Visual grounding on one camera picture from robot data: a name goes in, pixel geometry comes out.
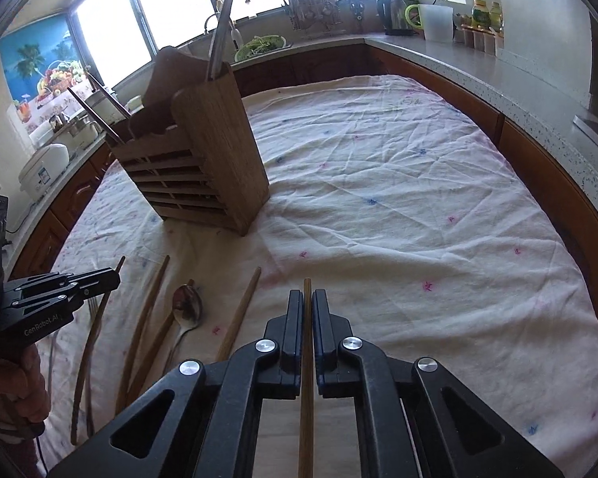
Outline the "left hand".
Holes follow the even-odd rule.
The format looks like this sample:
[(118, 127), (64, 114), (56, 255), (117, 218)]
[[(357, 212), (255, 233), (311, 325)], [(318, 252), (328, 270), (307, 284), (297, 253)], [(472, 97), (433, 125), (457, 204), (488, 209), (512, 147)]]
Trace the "left hand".
[(41, 358), (35, 344), (27, 347), (19, 364), (0, 359), (0, 440), (9, 445), (22, 443), (3, 404), (6, 396), (20, 417), (43, 423), (50, 411), (49, 395), (41, 371)]

